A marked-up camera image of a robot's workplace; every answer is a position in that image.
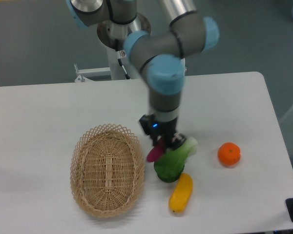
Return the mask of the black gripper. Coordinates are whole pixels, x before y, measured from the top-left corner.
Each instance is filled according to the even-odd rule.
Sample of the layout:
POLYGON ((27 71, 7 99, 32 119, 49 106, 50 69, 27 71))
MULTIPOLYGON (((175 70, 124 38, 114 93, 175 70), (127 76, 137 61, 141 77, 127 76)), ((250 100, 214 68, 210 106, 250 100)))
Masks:
POLYGON ((151 114, 143 115, 139 119, 139 123, 144 133, 152 140, 152 146, 156 146, 158 137, 162 137, 168 149, 176 150, 187 140, 184 134, 176 132, 177 120, 178 118, 175 118, 163 122, 156 119, 154 114, 151 114))

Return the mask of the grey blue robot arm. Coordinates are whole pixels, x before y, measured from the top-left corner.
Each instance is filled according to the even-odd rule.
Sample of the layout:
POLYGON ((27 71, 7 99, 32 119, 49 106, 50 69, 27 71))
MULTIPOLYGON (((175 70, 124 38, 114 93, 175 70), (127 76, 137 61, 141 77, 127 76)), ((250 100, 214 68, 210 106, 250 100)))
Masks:
POLYGON ((201 17, 191 0, 163 0, 169 30, 157 36, 142 28, 134 0, 69 0, 67 7, 81 28, 106 23, 106 35, 116 51, 124 51, 149 89, 149 113, 139 122, 153 145, 177 149, 186 140, 176 130, 185 57, 214 47, 219 27, 211 17, 201 17))

